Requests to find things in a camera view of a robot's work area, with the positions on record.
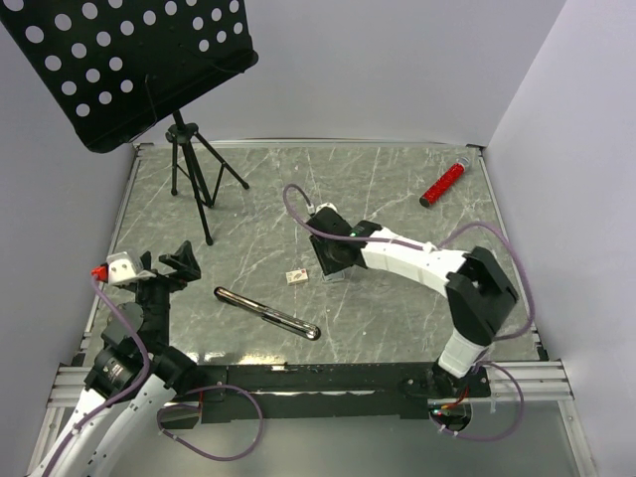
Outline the small staple box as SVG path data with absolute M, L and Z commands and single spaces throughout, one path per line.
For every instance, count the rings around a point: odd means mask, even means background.
M 299 269 L 287 271 L 285 273 L 285 279 L 288 285 L 296 285 L 296 284 L 307 282 L 309 279 L 307 269 L 299 268 Z

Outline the small black tag object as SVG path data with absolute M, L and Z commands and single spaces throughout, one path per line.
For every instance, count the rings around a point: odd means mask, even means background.
M 238 307 L 258 316 L 260 319 L 293 333 L 309 341 L 317 341 L 321 337 L 321 330 L 317 325 L 303 321 L 294 316 L 275 310 L 267 305 L 236 294 L 223 287 L 214 289 L 215 296 L 222 302 Z

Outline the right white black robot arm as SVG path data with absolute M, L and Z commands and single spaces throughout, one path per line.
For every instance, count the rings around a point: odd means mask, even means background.
M 442 394 L 459 394 L 519 301 L 493 253 L 481 246 L 440 248 L 369 221 L 352 226 L 329 206 L 311 215 L 305 226 L 324 274 L 353 266 L 386 271 L 447 299 L 453 331 L 436 360 L 433 381 Z

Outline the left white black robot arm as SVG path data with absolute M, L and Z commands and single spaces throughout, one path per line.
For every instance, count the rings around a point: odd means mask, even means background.
M 129 251 L 91 271 L 111 320 L 78 403 L 34 475 L 107 475 L 145 419 L 195 390 L 196 363 L 169 343 L 170 298 L 200 279 L 201 268 L 189 241 L 159 260 L 170 272 L 154 269 L 150 252 Z

